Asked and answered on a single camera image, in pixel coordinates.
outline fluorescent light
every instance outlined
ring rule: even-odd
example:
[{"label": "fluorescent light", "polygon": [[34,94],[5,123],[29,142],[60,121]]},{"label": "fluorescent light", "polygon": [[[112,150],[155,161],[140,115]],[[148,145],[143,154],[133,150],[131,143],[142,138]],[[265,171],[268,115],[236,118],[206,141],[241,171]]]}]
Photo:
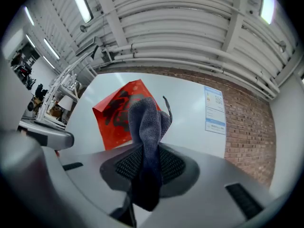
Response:
[{"label": "fluorescent light", "polygon": [[89,22],[92,17],[91,17],[88,7],[86,6],[85,0],[75,0],[75,2],[77,4],[77,7],[79,9],[79,12],[80,12],[84,22],[85,23]]},{"label": "fluorescent light", "polygon": [[43,58],[48,62],[48,64],[50,64],[51,65],[51,63],[46,59],[46,57],[45,56],[43,56]]},{"label": "fluorescent light", "polygon": [[29,38],[29,36],[28,36],[28,35],[25,35],[25,36],[27,37],[28,41],[29,41],[30,44],[33,46],[33,48],[35,48],[35,45],[34,45],[34,43],[31,41],[31,39]]},{"label": "fluorescent light", "polygon": [[46,43],[47,47],[53,52],[53,54],[55,55],[55,57],[57,58],[57,60],[59,60],[59,56],[58,54],[54,51],[54,49],[51,47],[51,45],[47,42],[46,39],[44,39],[44,42]]},{"label": "fluorescent light", "polygon": [[31,15],[29,14],[28,8],[27,8],[27,7],[24,7],[24,10],[25,10],[25,12],[26,12],[26,14],[27,14],[27,16],[28,16],[29,21],[30,21],[31,24],[34,26],[34,21],[33,21],[32,17],[31,17]]},{"label": "fluorescent light", "polygon": [[261,17],[268,23],[271,24],[272,16],[275,11],[276,0],[263,0],[263,7]]}]

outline red brick wall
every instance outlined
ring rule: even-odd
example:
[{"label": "red brick wall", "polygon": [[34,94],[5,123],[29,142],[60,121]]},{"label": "red brick wall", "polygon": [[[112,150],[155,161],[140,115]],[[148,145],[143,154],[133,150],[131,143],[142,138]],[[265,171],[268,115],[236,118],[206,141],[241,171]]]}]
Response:
[{"label": "red brick wall", "polygon": [[225,159],[270,186],[276,161],[276,133],[269,103],[230,81],[166,67],[103,69],[100,73],[142,72],[186,79],[220,90],[224,96],[227,137]]}]

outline gray plastic surface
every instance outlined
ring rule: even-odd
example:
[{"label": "gray plastic surface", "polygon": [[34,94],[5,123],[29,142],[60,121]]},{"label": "gray plastic surface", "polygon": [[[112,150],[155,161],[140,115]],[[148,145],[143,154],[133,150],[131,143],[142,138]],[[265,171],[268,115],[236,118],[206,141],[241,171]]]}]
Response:
[{"label": "gray plastic surface", "polygon": [[52,126],[42,126],[31,120],[21,120],[19,126],[26,128],[29,132],[41,135],[47,139],[47,147],[54,150],[64,150],[74,144],[74,136],[64,130],[57,130]]},{"label": "gray plastic surface", "polygon": [[[222,158],[174,145],[161,145],[195,160],[200,175],[185,194],[160,199],[154,211],[140,225],[141,228],[231,228],[241,225],[246,218],[225,189],[226,185],[236,182],[241,183],[263,207],[273,200],[266,187]],[[70,156],[71,162],[81,162],[84,166],[67,171],[67,174],[90,202],[110,214],[111,210],[122,207],[126,196],[123,192],[115,195],[116,191],[101,179],[99,167],[106,160],[135,146],[131,144],[112,151]]]}]

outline black mesh grille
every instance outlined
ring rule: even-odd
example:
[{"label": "black mesh grille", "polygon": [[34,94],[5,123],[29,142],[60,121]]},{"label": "black mesh grille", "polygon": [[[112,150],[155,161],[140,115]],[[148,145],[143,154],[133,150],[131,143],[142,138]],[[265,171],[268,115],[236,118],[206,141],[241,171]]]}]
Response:
[{"label": "black mesh grille", "polygon": [[[163,148],[160,150],[161,174],[163,184],[169,183],[174,178],[180,176],[185,170],[185,162]],[[116,172],[126,179],[133,180],[142,164],[143,149],[139,148],[127,157],[123,158],[115,164]]]},{"label": "black mesh grille", "polygon": [[160,148],[160,159],[163,184],[167,184],[174,178],[177,178],[185,170],[185,162],[163,148]]},{"label": "black mesh grille", "polygon": [[115,164],[116,172],[126,179],[133,180],[142,164],[143,149],[139,148]]},{"label": "black mesh grille", "polygon": [[226,190],[229,192],[247,219],[253,218],[263,210],[258,202],[256,202],[255,199],[239,183],[226,186]]}]

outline gray towel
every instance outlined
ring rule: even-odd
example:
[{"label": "gray towel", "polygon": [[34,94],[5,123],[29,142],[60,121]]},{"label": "gray towel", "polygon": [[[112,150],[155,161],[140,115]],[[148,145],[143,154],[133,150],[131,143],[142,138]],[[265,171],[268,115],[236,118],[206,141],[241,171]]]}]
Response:
[{"label": "gray towel", "polygon": [[130,106],[128,121],[134,143],[143,143],[142,168],[133,182],[133,197],[146,210],[153,210],[159,200],[162,185],[158,144],[172,123],[172,114],[167,99],[163,96],[169,114],[156,109],[152,97],[144,98]]}]

